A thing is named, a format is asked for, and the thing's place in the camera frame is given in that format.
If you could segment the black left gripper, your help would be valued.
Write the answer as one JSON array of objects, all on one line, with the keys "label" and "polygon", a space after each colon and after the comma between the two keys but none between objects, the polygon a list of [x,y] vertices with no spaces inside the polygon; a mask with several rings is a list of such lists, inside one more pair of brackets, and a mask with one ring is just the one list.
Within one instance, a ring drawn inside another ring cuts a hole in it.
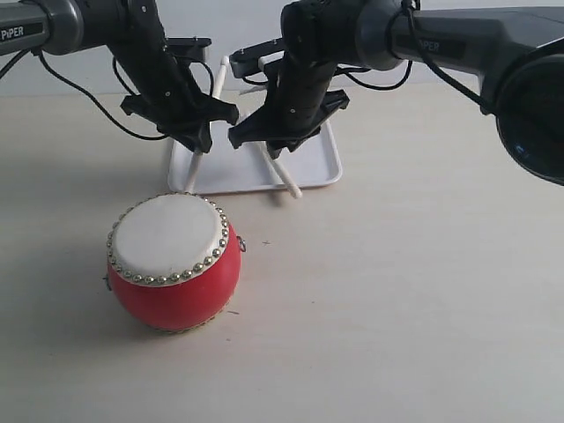
[{"label": "black left gripper", "polygon": [[192,152],[212,148],[211,123],[236,124],[238,108],[204,93],[189,68],[192,64],[173,56],[167,43],[153,48],[142,44],[119,45],[119,64],[137,95],[122,102],[127,115],[153,122],[157,130]]}]

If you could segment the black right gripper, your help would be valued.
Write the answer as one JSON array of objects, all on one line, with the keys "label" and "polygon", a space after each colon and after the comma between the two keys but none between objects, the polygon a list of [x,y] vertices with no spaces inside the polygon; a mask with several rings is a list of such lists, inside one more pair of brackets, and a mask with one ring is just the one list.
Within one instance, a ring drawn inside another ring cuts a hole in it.
[{"label": "black right gripper", "polygon": [[263,67],[268,80],[264,104],[228,130],[233,148],[265,142],[273,159],[285,149],[296,151],[317,135],[332,115],[349,104],[344,90],[329,90],[336,70],[337,65],[332,62],[308,66],[288,56],[267,63]]}]

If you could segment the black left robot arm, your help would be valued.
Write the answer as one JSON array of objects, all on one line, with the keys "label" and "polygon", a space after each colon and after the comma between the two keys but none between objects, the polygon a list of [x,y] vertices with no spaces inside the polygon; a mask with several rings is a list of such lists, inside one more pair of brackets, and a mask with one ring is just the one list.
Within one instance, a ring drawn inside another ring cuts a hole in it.
[{"label": "black left robot arm", "polygon": [[153,1],[17,1],[1,6],[1,53],[6,74],[32,53],[64,56],[106,47],[114,71],[135,86],[121,104],[126,115],[153,123],[192,152],[212,148],[212,122],[237,123],[234,104],[204,93],[190,65],[205,63],[209,38],[168,38]]}]

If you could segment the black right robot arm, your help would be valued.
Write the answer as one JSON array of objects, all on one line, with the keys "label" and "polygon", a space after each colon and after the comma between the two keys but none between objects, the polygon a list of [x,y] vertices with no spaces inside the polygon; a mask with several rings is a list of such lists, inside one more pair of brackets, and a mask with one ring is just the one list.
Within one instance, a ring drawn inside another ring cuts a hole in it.
[{"label": "black right robot arm", "polygon": [[233,53],[237,78],[262,72],[264,104],[228,132],[232,146],[264,141],[294,151],[347,106],[329,85],[352,67],[423,63],[492,115],[509,156],[563,182],[563,10],[525,6],[424,10],[417,1],[294,1],[281,36]]}]

